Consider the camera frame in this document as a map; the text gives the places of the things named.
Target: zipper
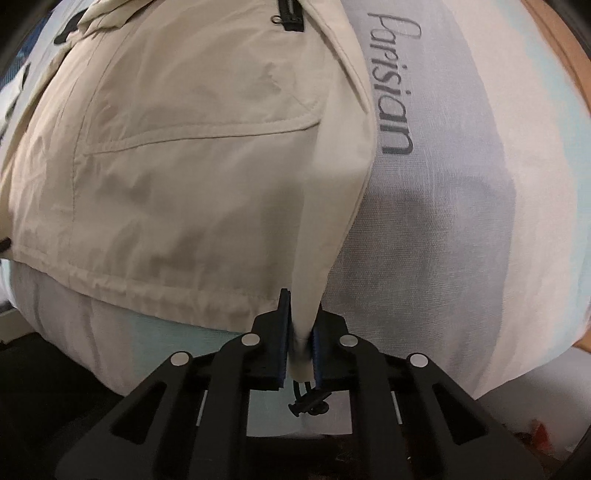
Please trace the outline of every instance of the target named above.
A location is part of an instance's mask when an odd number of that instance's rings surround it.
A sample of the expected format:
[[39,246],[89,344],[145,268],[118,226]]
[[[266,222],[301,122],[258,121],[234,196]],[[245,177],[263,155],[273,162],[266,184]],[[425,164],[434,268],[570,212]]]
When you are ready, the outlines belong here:
[[304,31],[304,11],[298,0],[277,0],[279,4],[279,15],[271,18],[274,24],[281,24],[285,31]]

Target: wrinkled fabric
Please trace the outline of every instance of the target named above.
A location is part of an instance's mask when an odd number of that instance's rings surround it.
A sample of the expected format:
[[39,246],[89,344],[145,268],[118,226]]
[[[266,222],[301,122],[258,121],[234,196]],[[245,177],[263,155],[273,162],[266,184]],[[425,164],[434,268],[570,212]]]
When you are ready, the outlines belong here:
[[304,346],[374,158],[355,34],[336,0],[304,2],[303,33],[274,0],[148,3],[92,5],[40,81],[4,164],[9,256],[234,331],[290,288]]

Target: light blue fabric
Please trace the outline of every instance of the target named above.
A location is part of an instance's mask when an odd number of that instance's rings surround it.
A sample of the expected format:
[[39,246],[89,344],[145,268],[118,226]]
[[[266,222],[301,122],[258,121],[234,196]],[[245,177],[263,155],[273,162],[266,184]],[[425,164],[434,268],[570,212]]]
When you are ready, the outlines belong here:
[[0,278],[2,278],[2,291],[5,293],[7,300],[14,306],[17,301],[14,299],[14,293],[10,286],[10,272],[11,272],[10,260],[4,258],[0,259]]
[[573,329],[585,318],[591,299],[591,117],[573,89],[558,58],[536,41],[537,27],[518,2],[496,0],[507,21],[524,33],[528,57],[540,72],[558,112],[558,127],[564,154],[573,171],[577,188],[577,222],[572,233],[571,290],[563,321],[556,323],[554,346],[544,358],[549,361],[571,346]]
[[218,351],[239,333],[213,330],[129,312],[132,356],[136,374],[153,371],[171,352],[184,350],[193,356]]

